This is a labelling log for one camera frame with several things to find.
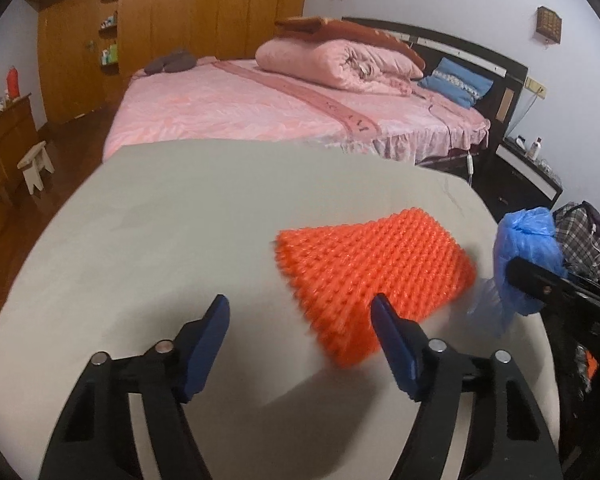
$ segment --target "plaid fabric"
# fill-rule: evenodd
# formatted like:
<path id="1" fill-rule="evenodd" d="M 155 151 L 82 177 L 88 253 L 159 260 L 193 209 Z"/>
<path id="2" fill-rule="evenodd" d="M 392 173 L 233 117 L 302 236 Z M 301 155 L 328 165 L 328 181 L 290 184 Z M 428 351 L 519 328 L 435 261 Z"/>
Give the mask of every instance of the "plaid fabric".
<path id="1" fill-rule="evenodd" d="M 555 238 L 562 248 L 566 267 L 581 276 L 600 283 L 600 237 L 584 208 L 569 202 L 554 213 Z"/>

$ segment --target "wall sconce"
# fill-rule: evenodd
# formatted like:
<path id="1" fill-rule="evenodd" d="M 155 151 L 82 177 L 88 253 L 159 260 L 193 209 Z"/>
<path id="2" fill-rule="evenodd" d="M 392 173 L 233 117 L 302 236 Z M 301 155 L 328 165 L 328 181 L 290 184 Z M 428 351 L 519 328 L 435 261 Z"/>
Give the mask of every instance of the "wall sconce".
<path id="1" fill-rule="evenodd" d="M 554 43 L 560 43 L 562 36 L 562 19 L 553 10 L 538 7 L 536 32 Z"/>

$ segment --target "beige tabletop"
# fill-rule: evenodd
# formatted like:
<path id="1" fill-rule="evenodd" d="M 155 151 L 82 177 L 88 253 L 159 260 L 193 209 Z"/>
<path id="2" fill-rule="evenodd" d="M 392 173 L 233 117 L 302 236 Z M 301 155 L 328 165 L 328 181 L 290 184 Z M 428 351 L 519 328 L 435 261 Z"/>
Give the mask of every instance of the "beige tabletop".
<path id="1" fill-rule="evenodd" d="M 287 143 L 179 140 L 123 148 L 71 197 L 29 255 L 0 314 L 0 450 L 37 478 L 48 438 L 96 351 L 144 352 L 218 293 L 232 320 L 205 391 L 186 407 L 215 480 L 389 478 L 418 405 L 384 356 L 339 370 L 320 352 L 274 260 L 282 229 L 433 215 L 492 271 L 496 224 L 453 176 L 373 155 Z M 508 349 L 554 440 L 558 395 L 538 315 L 500 341 L 465 321 L 471 293 L 424 322 L 429 336 L 487 356 Z M 132 399 L 145 478 L 158 478 Z M 445 478 L 455 478 L 470 397 Z"/>

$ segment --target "silver bolt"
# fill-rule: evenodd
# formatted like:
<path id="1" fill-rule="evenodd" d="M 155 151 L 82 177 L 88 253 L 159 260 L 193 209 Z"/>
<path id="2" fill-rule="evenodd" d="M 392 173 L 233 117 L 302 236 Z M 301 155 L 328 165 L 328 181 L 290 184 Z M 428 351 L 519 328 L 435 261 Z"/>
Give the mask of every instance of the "silver bolt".
<path id="1" fill-rule="evenodd" d="M 429 348 L 434 352 L 444 352 L 446 350 L 446 343 L 442 339 L 431 339 L 429 341 Z"/>
<path id="2" fill-rule="evenodd" d="M 511 361 L 511 354 L 509 352 L 507 352 L 506 350 L 498 350 L 496 352 L 496 359 L 498 361 L 500 361 L 501 363 L 508 363 L 509 361 Z"/>
<path id="3" fill-rule="evenodd" d="M 168 354 L 171 350 L 173 350 L 173 341 L 170 339 L 163 339 L 155 344 L 155 351 L 158 354 Z"/>
<path id="4" fill-rule="evenodd" d="M 91 364 L 100 366 L 106 363 L 107 359 L 109 359 L 109 355 L 106 352 L 96 352 L 91 356 Z"/>

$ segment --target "black headboard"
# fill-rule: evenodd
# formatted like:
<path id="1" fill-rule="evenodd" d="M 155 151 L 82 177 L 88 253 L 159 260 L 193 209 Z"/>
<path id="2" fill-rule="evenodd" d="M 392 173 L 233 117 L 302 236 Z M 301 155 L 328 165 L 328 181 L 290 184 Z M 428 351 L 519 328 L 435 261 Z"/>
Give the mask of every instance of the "black headboard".
<path id="1" fill-rule="evenodd" d="M 495 153 L 509 127 L 509 121 L 524 88 L 528 72 L 526 66 L 481 45 L 436 30 L 368 18 L 346 17 L 343 20 L 391 31 L 396 36 L 400 35 L 401 40 L 408 43 L 424 59 L 425 75 L 430 75 L 440 60 L 448 57 L 473 72 L 491 79 L 493 81 L 491 90 L 477 102 L 475 109 L 491 121 L 489 151 Z M 449 50 L 451 53 L 442 52 L 438 50 L 439 48 Z"/>

